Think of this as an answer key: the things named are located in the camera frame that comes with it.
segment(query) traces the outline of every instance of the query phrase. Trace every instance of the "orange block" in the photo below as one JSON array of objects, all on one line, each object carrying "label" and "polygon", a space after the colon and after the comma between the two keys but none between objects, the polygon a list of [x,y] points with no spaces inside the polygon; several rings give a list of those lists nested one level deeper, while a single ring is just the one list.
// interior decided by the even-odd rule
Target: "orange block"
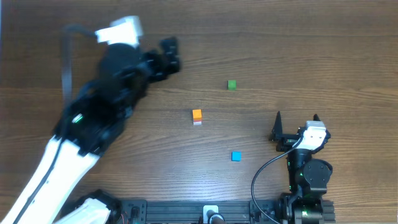
[{"label": "orange block", "polygon": [[200,122],[201,121],[201,110],[193,110],[193,122]]}]

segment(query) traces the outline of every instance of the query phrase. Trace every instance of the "green block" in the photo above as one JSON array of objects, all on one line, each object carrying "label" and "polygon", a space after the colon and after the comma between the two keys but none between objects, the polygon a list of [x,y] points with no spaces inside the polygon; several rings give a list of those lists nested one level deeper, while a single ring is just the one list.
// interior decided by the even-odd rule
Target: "green block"
[{"label": "green block", "polygon": [[228,80],[228,90],[236,90],[236,80]]}]

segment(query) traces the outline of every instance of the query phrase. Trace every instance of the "wooden surface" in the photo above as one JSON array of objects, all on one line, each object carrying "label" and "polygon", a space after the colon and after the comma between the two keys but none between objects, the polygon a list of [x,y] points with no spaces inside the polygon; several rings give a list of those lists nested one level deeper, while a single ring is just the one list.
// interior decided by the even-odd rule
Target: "wooden surface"
[{"label": "wooden surface", "polygon": [[[183,70],[150,86],[123,135],[72,193],[120,198],[249,200],[267,141],[318,113],[332,138],[315,157],[335,171],[325,198],[339,222],[397,221],[398,2],[3,0],[0,218],[40,161],[62,109],[60,29],[138,15],[146,49],[176,35]],[[104,47],[77,38],[73,84],[95,75]],[[237,91],[226,90],[237,80]],[[202,109],[203,125],[192,125]],[[242,152],[231,162],[232,151]],[[288,191],[284,160],[258,198]]]}]

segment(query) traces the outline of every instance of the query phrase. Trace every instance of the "blue block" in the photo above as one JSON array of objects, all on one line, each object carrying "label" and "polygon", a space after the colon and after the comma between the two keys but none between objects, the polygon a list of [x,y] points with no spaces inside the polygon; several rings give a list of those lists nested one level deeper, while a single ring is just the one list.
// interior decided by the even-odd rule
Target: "blue block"
[{"label": "blue block", "polygon": [[242,159],[242,152],[232,152],[232,161],[239,162]]}]

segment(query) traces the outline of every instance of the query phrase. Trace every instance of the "black cable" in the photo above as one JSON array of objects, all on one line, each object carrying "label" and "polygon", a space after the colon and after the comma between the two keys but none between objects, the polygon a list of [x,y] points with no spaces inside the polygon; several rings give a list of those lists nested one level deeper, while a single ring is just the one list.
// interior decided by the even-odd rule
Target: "black cable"
[{"label": "black cable", "polygon": [[66,26],[63,30],[63,35],[61,39],[61,54],[62,54],[62,92],[63,92],[63,103],[65,109],[61,115],[61,120],[63,121],[60,125],[60,144],[58,145],[57,151],[54,155],[54,159],[50,164],[48,171],[43,176],[42,180],[33,191],[33,193],[28,197],[25,205],[18,213],[18,216],[14,220],[13,224],[17,224],[22,216],[25,214],[27,208],[31,203],[34,201],[37,193],[43,187],[44,183],[46,183],[48,177],[50,176],[51,172],[54,169],[55,163],[57,162],[58,155],[61,151],[61,146],[65,141],[68,124],[69,124],[69,104],[72,101],[72,42],[70,40],[70,34],[73,32],[77,32],[83,35],[87,35],[90,37],[96,37],[95,33],[87,31],[80,25],[69,25]]},{"label": "black cable", "polygon": [[287,154],[291,153],[292,151],[296,150],[296,149],[297,149],[297,146],[299,146],[300,143],[301,143],[302,141],[303,141],[302,138],[300,138],[300,139],[293,145],[293,147],[292,147],[291,149],[289,149],[287,152],[285,152],[285,153],[283,153],[283,154],[281,154],[281,155],[279,155],[279,156],[277,156],[277,157],[271,159],[270,161],[268,161],[268,162],[266,162],[264,165],[262,165],[262,167],[260,167],[260,169],[256,172],[256,174],[255,174],[254,177],[253,177],[253,180],[251,181],[251,198],[252,198],[252,200],[253,200],[255,206],[256,206],[256,207],[258,208],[258,210],[260,210],[260,212],[263,213],[267,218],[269,218],[270,220],[272,220],[273,222],[275,222],[275,223],[277,223],[277,224],[280,224],[280,223],[279,223],[278,221],[276,221],[275,219],[271,218],[271,217],[270,217],[265,211],[263,211],[263,210],[260,208],[260,206],[258,205],[257,200],[256,200],[256,198],[255,198],[255,196],[254,196],[254,183],[256,182],[256,179],[257,179],[258,175],[261,173],[262,170],[264,170],[264,168],[266,168],[269,164],[275,162],[276,160],[278,160],[278,159],[280,159],[280,158],[286,156]]}]

